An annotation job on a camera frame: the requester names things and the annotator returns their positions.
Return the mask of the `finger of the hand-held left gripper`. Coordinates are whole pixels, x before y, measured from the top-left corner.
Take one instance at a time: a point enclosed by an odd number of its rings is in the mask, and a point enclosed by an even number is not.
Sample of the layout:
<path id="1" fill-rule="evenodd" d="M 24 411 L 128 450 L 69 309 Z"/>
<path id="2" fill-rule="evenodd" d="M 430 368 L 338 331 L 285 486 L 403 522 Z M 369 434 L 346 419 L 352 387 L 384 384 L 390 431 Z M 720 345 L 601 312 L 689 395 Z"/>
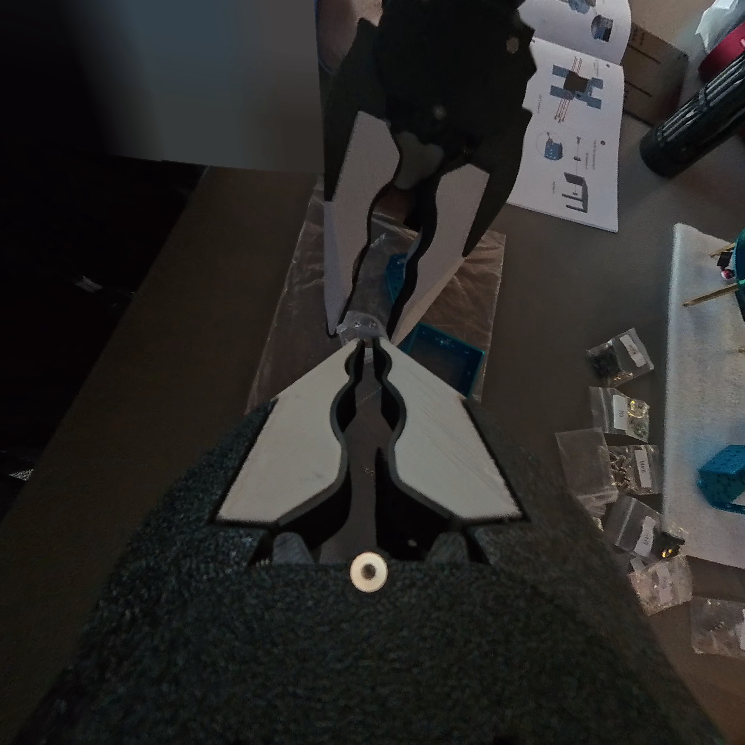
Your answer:
<path id="1" fill-rule="evenodd" d="M 400 169 L 401 151 L 385 120 L 359 112 L 333 195 L 323 203 L 324 307 L 328 336 L 337 334 L 369 247 L 370 215 Z"/>
<path id="2" fill-rule="evenodd" d="M 390 314 L 393 345 L 410 334 L 464 262 L 463 250 L 487 182 L 488 173 L 474 165 L 462 165 L 438 180 Z"/>

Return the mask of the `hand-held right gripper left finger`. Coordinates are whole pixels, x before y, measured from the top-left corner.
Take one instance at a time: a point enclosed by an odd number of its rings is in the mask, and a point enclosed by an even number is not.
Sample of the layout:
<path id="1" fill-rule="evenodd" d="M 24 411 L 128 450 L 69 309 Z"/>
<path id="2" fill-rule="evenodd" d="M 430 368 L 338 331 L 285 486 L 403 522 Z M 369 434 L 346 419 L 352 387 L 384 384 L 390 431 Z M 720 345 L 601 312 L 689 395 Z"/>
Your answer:
<path id="1" fill-rule="evenodd" d="M 300 535 L 316 551 L 348 519 L 345 431 L 356 413 L 364 342 L 354 340 L 281 391 L 232 476 L 217 523 Z"/>

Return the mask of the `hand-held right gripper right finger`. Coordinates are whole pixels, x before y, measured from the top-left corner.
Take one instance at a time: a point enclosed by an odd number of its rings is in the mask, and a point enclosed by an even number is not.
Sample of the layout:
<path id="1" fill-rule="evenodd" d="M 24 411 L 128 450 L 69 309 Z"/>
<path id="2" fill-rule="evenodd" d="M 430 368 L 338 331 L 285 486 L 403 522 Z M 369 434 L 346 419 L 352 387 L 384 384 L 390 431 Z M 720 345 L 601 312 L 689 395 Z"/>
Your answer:
<path id="1" fill-rule="evenodd" d="M 390 440 L 376 452 L 376 540 L 391 556 L 427 556 L 443 534 L 522 520 L 508 477 L 469 401 L 385 339 L 373 342 Z"/>

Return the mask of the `large clear plastic bag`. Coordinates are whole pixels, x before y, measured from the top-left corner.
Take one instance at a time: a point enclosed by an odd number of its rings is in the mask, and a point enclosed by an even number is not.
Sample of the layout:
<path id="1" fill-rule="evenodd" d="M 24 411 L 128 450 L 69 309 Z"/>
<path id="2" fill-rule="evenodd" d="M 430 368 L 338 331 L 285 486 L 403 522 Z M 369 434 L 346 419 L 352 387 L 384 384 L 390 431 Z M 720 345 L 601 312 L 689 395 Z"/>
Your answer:
<path id="1" fill-rule="evenodd" d="M 323 188 L 319 179 L 275 308 L 267 340 L 251 386 L 251 411 L 287 388 L 340 349 L 328 336 L 323 278 Z M 372 243 L 364 256 L 350 312 L 369 314 L 386 326 L 393 306 L 385 269 L 392 256 L 406 254 L 415 234 L 376 211 Z M 483 351 L 470 396 L 480 402 L 501 284 L 506 237 L 489 230 L 424 313 L 422 321 Z"/>

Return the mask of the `dark grey desk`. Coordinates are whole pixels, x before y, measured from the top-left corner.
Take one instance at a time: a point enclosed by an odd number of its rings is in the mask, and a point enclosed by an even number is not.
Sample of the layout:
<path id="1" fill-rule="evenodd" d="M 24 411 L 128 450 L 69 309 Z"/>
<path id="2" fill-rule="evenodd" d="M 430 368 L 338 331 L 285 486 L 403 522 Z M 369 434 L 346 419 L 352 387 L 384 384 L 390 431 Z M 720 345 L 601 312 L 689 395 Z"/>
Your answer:
<path id="1" fill-rule="evenodd" d="M 658 368 L 633 389 L 664 405 L 674 224 L 743 227 L 739 140 L 665 180 L 641 161 L 646 132 L 624 117 L 619 233 L 513 207 L 495 222 L 507 248 L 482 402 L 555 471 L 554 433 L 585 421 L 590 346 L 635 326 Z M 2 743 L 74 651 L 135 528 L 246 410 L 315 180 L 209 170 L 106 345 L 80 357 L 87 376 L 2 521 Z"/>

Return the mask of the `pile of small hardware bags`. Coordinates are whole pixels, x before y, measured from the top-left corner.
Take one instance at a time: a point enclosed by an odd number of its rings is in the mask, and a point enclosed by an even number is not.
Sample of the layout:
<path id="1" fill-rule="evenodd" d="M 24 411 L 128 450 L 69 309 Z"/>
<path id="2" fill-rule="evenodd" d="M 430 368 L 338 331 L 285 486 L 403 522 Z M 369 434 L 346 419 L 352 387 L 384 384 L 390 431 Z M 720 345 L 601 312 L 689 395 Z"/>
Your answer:
<path id="1" fill-rule="evenodd" d="M 619 390 L 653 370 L 645 344 L 631 328 L 587 355 L 600 381 L 589 388 L 593 426 L 555 435 L 570 493 L 601 530 L 648 616 L 690 604 L 694 651 L 743 660 L 743 602 L 694 595 L 689 533 L 649 503 L 663 494 L 650 406 Z"/>

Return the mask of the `assembly instruction manual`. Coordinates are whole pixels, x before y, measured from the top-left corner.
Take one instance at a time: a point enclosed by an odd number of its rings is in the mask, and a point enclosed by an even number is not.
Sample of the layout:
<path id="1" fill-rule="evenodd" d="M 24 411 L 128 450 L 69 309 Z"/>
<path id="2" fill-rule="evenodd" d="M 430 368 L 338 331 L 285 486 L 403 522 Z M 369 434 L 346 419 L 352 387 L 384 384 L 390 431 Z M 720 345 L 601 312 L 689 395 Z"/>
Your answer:
<path id="1" fill-rule="evenodd" d="M 629 3 L 526 1 L 519 13 L 534 29 L 536 72 L 508 205 L 616 233 Z"/>

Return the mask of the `brown cardboard box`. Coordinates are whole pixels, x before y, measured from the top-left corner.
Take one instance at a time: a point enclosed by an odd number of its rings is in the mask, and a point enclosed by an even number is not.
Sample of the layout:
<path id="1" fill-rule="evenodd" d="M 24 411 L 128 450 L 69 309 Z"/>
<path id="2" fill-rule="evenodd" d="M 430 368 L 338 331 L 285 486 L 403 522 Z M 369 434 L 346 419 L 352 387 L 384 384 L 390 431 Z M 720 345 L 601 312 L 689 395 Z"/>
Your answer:
<path id="1" fill-rule="evenodd" d="M 656 126 L 676 111 L 688 68 L 685 52 L 632 23 L 620 64 L 626 114 Z"/>

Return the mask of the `black ribbed cylinder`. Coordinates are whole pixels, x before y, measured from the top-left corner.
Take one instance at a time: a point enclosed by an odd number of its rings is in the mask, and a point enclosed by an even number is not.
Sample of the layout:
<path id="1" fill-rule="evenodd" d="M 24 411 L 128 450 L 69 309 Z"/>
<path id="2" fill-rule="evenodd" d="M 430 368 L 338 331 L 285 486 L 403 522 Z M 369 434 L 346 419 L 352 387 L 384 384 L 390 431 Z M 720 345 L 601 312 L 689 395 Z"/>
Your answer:
<path id="1" fill-rule="evenodd" d="M 744 54 L 707 82 L 639 143 L 642 161 L 672 178 L 729 139 L 744 124 Z"/>

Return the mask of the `white foam sheet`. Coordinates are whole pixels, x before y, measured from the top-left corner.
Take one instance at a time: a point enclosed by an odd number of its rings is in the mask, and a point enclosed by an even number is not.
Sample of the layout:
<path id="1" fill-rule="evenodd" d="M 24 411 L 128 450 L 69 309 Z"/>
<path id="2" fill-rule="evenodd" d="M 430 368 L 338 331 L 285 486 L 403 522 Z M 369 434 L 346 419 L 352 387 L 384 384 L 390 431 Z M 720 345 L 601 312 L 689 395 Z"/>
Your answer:
<path id="1" fill-rule="evenodd" d="M 688 555 L 743 568 L 743 514 L 714 508 L 697 486 L 700 467 L 744 442 L 743 318 L 733 293 L 684 306 L 723 286 L 712 254 L 729 242 L 682 223 L 673 229 L 663 516 Z"/>

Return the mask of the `brass standoff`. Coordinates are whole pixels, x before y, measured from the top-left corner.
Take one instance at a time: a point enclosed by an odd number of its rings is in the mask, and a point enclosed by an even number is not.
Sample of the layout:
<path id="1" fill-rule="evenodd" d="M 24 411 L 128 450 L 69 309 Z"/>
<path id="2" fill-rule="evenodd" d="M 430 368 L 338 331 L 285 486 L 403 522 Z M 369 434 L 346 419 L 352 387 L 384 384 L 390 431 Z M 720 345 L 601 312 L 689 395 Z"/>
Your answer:
<path id="1" fill-rule="evenodd" d="M 699 305 L 699 304 L 702 304 L 702 303 L 706 303 L 706 302 L 709 302 L 711 300 L 715 300 L 715 299 L 718 299 L 718 298 L 721 298 L 721 297 L 724 297 L 724 296 L 728 296 L 728 295 L 740 293 L 740 291 L 742 289 L 743 288 L 740 286 L 740 284 L 737 284 L 737 283 L 730 284 L 730 285 L 727 285 L 725 287 L 719 288 L 719 289 L 717 289 L 715 291 L 712 291 L 712 292 L 709 292 L 709 293 L 705 293 L 703 295 L 694 297 L 694 298 L 692 298 L 690 300 L 686 300 L 686 301 L 684 301 L 682 303 L 682 306 L 685 307 L 685 308 L 687 308 L 687 307 L 689 308 L 689 307 L 692 307 L 694 305 Z"/>

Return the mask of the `white plastic wrap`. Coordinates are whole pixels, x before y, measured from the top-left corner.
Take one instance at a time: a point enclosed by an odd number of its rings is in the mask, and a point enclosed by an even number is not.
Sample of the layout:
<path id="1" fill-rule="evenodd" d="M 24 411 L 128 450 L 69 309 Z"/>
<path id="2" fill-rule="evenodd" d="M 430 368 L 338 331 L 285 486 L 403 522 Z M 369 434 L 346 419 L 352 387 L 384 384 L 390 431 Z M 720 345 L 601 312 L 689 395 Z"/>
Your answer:
<path id="1" fill-rule="evenodd" d="M 744 21 L 744 1 L 714 1 L 703 11 L 696 27 L 704 51 L 709 54 Z"/>

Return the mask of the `red round object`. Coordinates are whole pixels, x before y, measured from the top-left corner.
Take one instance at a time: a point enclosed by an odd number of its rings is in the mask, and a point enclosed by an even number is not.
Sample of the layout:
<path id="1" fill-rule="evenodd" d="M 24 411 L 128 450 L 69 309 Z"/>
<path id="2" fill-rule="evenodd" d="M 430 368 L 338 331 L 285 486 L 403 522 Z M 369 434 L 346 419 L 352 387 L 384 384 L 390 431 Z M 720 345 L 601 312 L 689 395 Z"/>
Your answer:
<path id="1" fill-rule="evenodd" d="M 744 52 L 744 19 L 727 34 L 703 58 L 698 75 L 703 83 L 710 82 Z"/>

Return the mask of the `teal robot assembly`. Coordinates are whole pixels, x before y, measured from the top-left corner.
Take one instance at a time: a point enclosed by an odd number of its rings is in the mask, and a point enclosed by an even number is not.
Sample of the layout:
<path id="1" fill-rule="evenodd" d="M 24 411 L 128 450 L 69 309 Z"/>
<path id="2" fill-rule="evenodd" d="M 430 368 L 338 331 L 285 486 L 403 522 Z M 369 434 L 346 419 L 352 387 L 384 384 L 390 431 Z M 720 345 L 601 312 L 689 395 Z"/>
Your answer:
<path id="1" fill-rule="evenodd" d="M 716 254 L 717 266 L 734 281 L 733 290 L 740 316 L 744 320 L 744 229 L 731 244 L 726 245 Z"/>

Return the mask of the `teal metal U bracket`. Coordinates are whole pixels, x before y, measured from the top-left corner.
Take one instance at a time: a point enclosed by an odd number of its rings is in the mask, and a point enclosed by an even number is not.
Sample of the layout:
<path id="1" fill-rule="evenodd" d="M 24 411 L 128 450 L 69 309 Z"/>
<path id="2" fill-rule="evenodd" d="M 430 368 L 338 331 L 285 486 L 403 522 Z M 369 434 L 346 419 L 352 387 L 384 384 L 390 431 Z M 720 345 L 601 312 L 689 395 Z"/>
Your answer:
<path id="1" fill-rule="evenodd" d="M 398 348 L 461 395 L 471 396 L 486 353 L 443 329 L 420 321 Z"/>

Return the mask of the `teal metal bracket block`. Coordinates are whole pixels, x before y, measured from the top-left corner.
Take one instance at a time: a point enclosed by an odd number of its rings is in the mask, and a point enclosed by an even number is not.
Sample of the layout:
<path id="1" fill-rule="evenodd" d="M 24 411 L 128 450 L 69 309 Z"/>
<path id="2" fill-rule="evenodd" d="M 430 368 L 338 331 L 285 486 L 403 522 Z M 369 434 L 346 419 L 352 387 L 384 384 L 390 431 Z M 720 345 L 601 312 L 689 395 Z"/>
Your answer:
<path id="1" fill-rule="evenodd" d="M 696 485 L 715 509 L 744 514 L 744 446 L 728 445 L 697 472 Z"/>

